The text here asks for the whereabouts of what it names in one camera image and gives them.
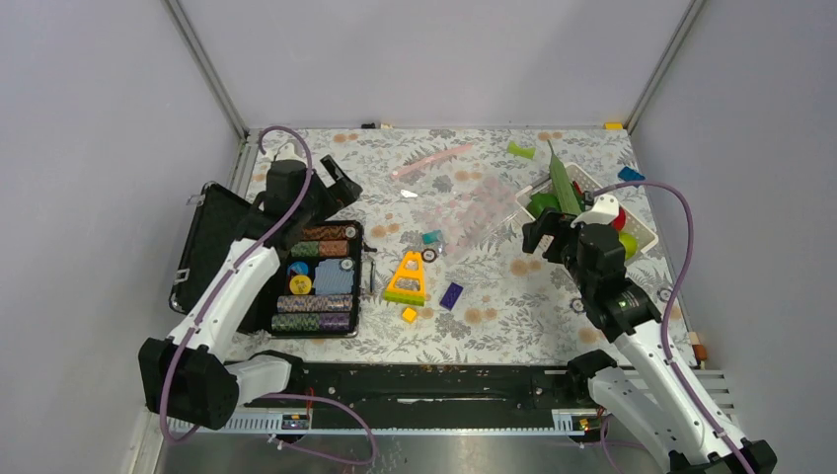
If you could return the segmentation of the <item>green bell pepper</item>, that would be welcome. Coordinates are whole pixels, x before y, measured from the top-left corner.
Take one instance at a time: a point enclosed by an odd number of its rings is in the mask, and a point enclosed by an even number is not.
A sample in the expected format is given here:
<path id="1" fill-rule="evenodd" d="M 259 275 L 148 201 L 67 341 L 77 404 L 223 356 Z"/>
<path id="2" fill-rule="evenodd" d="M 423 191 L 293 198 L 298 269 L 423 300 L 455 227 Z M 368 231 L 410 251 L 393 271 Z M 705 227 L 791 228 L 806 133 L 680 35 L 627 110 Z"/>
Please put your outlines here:
<path id="1" fill-rule="evenodd" d="M 559 199 L 551 193 L 535 193 L 530 197 L 526 205 L 527 212 L 534 219 L 539 218 L 545 210 L 549 209 L 555 211 L 562 210 Z"/>

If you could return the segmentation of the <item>long green cucumber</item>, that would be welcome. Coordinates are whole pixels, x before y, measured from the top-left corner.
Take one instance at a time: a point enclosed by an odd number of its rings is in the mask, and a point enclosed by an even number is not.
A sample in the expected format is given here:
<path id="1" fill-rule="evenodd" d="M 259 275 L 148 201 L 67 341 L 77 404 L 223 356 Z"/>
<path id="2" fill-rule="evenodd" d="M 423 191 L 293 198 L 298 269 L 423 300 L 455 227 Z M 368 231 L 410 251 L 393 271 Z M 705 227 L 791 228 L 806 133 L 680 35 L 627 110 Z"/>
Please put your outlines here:
<path id="1" fill-rule="evenodd" d="M 548 142 L 548 146 L 551 155 L 549 174 L 554 194 L 559 202 L 560 211 L 571 215 L 579 215 L 581 213 L 581 205 L 574 192 L 574 187 L 571 184 L 566 167 L 558 158 L 551 141 Z"/>

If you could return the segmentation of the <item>clear pink-dotted zip bag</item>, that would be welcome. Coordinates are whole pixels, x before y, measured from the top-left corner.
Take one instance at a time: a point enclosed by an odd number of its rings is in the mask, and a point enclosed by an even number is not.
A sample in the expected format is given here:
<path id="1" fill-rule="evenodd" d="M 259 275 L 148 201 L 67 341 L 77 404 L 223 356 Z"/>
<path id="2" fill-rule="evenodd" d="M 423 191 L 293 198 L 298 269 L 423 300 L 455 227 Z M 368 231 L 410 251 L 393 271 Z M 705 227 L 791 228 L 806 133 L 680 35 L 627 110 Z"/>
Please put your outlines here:
<path id="1" fill-rule="evenodd" d="M 517 211 L 516 187 L 483 163 L 472 143 L 441 149 L 390 173 L 421 234 L 439 229 L 446 262 L 468 257 Z"/>

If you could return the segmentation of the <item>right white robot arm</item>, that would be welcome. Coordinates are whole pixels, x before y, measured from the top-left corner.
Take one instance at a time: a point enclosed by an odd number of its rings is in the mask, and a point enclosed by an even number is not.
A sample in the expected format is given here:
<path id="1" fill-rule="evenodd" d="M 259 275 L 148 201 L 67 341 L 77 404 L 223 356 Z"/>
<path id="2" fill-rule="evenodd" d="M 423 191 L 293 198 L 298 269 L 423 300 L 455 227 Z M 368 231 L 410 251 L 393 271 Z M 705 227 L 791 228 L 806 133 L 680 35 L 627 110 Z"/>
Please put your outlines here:
<path id="1" fill-rule="evenodd" d="M 602 350 L 572 359 L 566 391 L 581 407 L 594 403 L 618 419 L 665 473 L 771 473 L 778 458 L 751 440 L 721 410 L 685 364 L 650 296 L 627 275 L 625 248 L 608 224 L 573 226 L 554 209 L 522 227 L 522 250 L 552 241 L 543 257 L 563 266 L 588 320 L 645 383 L 641 392 Z"/>

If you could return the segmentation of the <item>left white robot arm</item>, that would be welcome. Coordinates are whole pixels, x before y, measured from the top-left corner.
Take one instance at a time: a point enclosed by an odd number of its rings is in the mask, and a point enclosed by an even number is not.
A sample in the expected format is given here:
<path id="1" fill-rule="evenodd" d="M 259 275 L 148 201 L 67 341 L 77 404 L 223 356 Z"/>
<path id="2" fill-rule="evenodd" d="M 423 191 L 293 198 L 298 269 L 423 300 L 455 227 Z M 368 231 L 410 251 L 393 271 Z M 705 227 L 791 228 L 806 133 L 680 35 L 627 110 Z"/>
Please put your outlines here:
<path id="1" fill-rule="evenodd" d="M 158 415 L 167 440 L 171 419 L 219 430 L 236 409 L 271 395 L 292 406 L 305 396 L 301 360 L 263 352 L 227 361 L 238 331 L 281 261 L 306 228 L 319 224 L 359 198 L 362 188 L 330 155 L 321 164 L 326 185 L 311 161 L 273 162 L 266 190 L 240 221 L 212 281 L 183 321 L 164 339 L 147 339 L 138 353 L 147 408 Z"/>

